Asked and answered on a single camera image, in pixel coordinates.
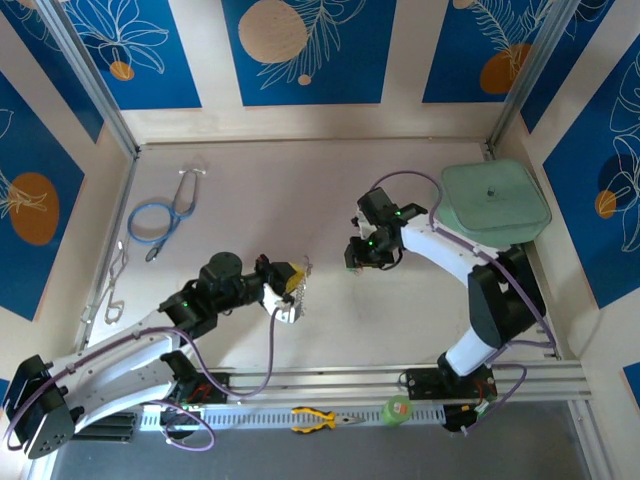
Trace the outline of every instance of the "cable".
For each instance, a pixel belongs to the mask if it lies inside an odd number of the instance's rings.
[[[478,404],[482,403],[484,400],[484,391],[482,390],[482,384],[478,380],[474,380],[473,384],[478,389],[478,393],[480,394],[480,398],[478,399]]]
[[[553,348],[551,342],[534,342],[533,340],[511,340],[509,345],[527,345],[529,347]]]
[[[176,405],[171,402],[166,402],[164,400],[154,400],[153,402],[149,402],[149,403],[153,403],[154,405],[160,405],[162,407],[173,408],[174,410],[178,410],[180,413],[188,416],[189,418],[198,422],[198,424],[202,425],[205,428],[205,430],[209,433],[209,437],[211,439],[209,444],[205,445],[204,447],[190,447],[189,445],[185,445],[184,443],[176,442],[169,436],[169,424],[167,423],[167,425],[165,425],[164,428],[162,429],[162,434],[165,436],[165,438],[167,439],[167,443],[169,443],[170,445],[176,448],[179,448],[180,450],[187,450],[188,452],[206,452],[207,450],[211,450],[215,446],[216,432],[213,431],[213,428],[211,428],[211,425],[209,425],[207,422],[205,422],[203,419],[201,419],[197,415],[194,415],[190,411],[185,410],[180,405]]]
[[[27,410],[29,410],[29,408],[31,408],[31,406],[38,401],[38,399],[52,386],[55,385],[56,382],[60,381],[62,378],[73,374],[77,368],[82,367],[83,365],[87,364],[88,362],[110,352],[111,350],[119,347],[120,345],[123,345],[127,342],[130,342],[131,340],[139,340],[141,337],[143,336],[147,336],[147,335],[153,335],[153,334],[157,334],[157,333],[170,333],[170,334],[175,334],[178,335],[180,338],[182,338],[186,343],[189,344],[189,346],[193,349],[193,352],[196,356],[196,361],[198,362],[198,365],[200,366],[200,368],[202,369],[202,373],[204,374],[204,376],[207,378],[207,380],[209,380],[209,382],[211,382],[211,384],[213,386],[215,386],[218,390],[220,390],[221,392],[233,396],[233,397],[239,397],[239,398],[249,398],[249,397],[253,397],[255,395],[258,395],[260,392],[262,392],[265,387],[267,386],[267,384],[269,383],[269,380],[271,380],[271,375],[273,373],[273,353],[274,353],[274,332],[275,332],[275,321],[276,321],[276,315],[278,313],[279,309],[276,308],[273,313],[271,314],[271,322],[269,324],[269,357],[268,357],[268,361],[267,361],[267,374],[265,375],[264,380],[262,381],[262,383],[258,386],[258,388],[256,388],[255,390],[249,392],[249,393],[238,393],[238,392],[234,392],[230,389],[227,389],[226,387],[224,387],[223,385],[220,384],[220,382],[218,382],[213,375],[211,375],[211,373],[209,373],[209,369],[206,366],[206,364],[204,363],[204,360],[202,358],[202,355],[200,353],[200,350],[198,350],[198,347],[196,346],[195,342],[193,341],[193,339],[184,331],[175,328],[175,327],[149,327],[146,328],[144,330],[140,330],[140,331],[136,331],[133,332],[125,337],[119,338],[117,340],[114,340],[111,343],[108,343],[107,345],[97,349],[94,352],[91,352],[90,354],[86,355],[86,356],[82,356],[82,352],[78,353],[78,357],[79,360],[75,363],[72,363],[71,365],[67,365],[64,370],[61,370],[60,372],[58,372],[56,375],[54,375],[53,377],[51,377],[49,380],[47,380],[46,382],[44,382],[39,388],[36,389],[36,391],[29,397],[27,398],[27,400],[25,400],[25,402],[20,406],[20,408],[16,411],[15,415],[13,416],[13,418],[11,419],[11,421],[9,422],[9,426],[7,427],[7,430],[4,434],[4,436],[2,437],[2,441],[3,443],[6,442],[7,444],[7,448],[11,451],[18,451],[18,450],[22,450],[24,445],[11,445],[9,443],[10,441],[10,437],[13,434],[13,432],[16,429],[16,426],[18,425],[18,422],[20,422],[20,420],[22,419],[22,417],[26,414]]]
[[[398,249],[398,259],[395,262],[393,262],[391,265],[389,265],[388,267],[380,267],[380,270],[382,270],[383,272],[388,272],[392,268],[396,268],[398,265],[400,265],[400,262],[402,261],[402,257],[404,256],[404,253],[402,251],[403,251],[403,249],[399,248]]]
[[[474,423],[473,425],[470,425],[467,428],[465,428],[465,427],[462,428],[462,433],[464,434],[465,437],[467,435],[469,435],[469,432],[471,432],[471,431],[475,430],[476,428],[478,428],[478,425],[480,425],[482,422],[484,422],[485,419],[489,415],[491,415],[493,412],[495,412],[500,407],[502,407],[507,402],[507,400],[509,400],[509,398],[511,398],[511,396],[516,392],[516,390],[518,390],[518,388],[520,388],[520,386],[524,383],[525,379],[527,378],[527,367],[525,367],[524,365],[522,365],[520,363],[501,363],[501,364],[498,364],[498,365],[494,365],[493,368],[496,368],[498,370],[506,369],[506,368],[521,368],[522,369],[522,375],[520,375],[520,378],[515,383],[515,385],[513,387],[511,387],[511,390],[509,390],[507,393],[505,393],[504,396],[500,400],[498,400],[490,408],[490,410],[487,413],[485,413],[482,417],[478,418],[476,420],[476,423]]]

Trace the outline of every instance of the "green plastic lid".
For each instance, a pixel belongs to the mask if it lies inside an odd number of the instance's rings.
[[[515,160],[447,167],[442,185],[451,213],[468,233],[544,227],[551,220],[537,185]]]
[[[405,395],[391,397],[382,408],[382,421],[390,426],[398,426],[411,418],[413,405]]]

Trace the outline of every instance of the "robotic arm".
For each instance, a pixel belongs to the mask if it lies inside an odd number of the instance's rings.
[[[410,397],[486,398],[490,391],[478,391],[482,388],[478,385],[486,385],[486,381],[492,379],[485,363],[536,322],[533,312],[493,262],[506,268],[538,312],[545,315],[544,301],[526,254],[519,248],[502,252],[470,241],[464,243],[472,243],[472,249],[464,248],[461,243],[450,240],[457,234],[447,227],[437,223],[432,227],[424,208],[415,204],[399,208],[381,188],[371,190],[358,200],[352,224],[360,235],[351,237],[345,251],[347,268],[388,270],[400,263],[406,250],[433,261],[468,289],[471,327],[440,356],[437,369],[407,372]],[[474,423],[475,416],[471,413],[453,430]]]
[[[271,263],[264,255],[256,260],[253,273],[242,275],[236,255],[218,253],[197,280],[118,335],[51,363],[39,355],[25,360],[3,404],[21,449],[36,459],[103,417],[179,397],[196,374],[180,350],[185,337],[205,335],[216,327],[220,313],[252,303],[261,304],[273,319],[295,322],[301,305],[292,294],[304,276],[301,267]]]

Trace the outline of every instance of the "pliers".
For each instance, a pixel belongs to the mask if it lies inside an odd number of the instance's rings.
[[[314,425],[313,427],[292,427],[291,428],[291,430],[293,430],[295,433],[302,433],[302,434],[318,432],[325,428],[329,428],[333,430],[339,425],[355,425],[356,423],[362,423],[365,421],[365,419],[361,417],[349,417],[346,415],[338,415],[336,414],[336,412],[322,412],[320,410],[316,410],[315,408],[311,408],[311,407],[297,407],[291,410],[291,413],[293,414],[308,413],[310,415],[320,417],[323,420],[322,423]]]

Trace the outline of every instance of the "floral illustration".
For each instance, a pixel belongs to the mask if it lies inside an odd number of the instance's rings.
[[[262,63],[261,89],[278,81],[309,85],[332,52],[340,52],[338,27],[365,7],[366,0],[259,0],[238,25],[246,53]]]
[[[596,212],[604,219],[622,213],[623,252],[640,248],[640,52],[627,69],[611,111],[616,155],[600,171]]]
[[[29,34],[42,41],[52,50],[60,51],[60,47],[51,36],[51,32],[42,21],[40,14],[36,10],[33,0],[1,0],[7,6],[9,11],[20,20],[24,29]]]
[[[540,30],[556,0],[452,0],[457,9],[475,15],[480,32],[489,38],[497,52],[482,69],[480,85],[486,93],[505,94],[522,68],[535,34]],[[582,0],[565,30],[575,39],[581,22],[595,22],[611,0]],[[516,13],[513,5],[526,4]]]
[[[70,0],[64,9],[100,70],[121,81],[133,79],[136,66],[164,73],[153,47],[165,43],[169,31],[139,20],[138,0]]]
[[[9,131],[13,115],[11,110],[0,109],[0,140]],[[10,182],[0,170],[0,219],[7,214],[25,242],[46,245],[58,225],[58,197],[53,184],[38,173],[23,173]]]

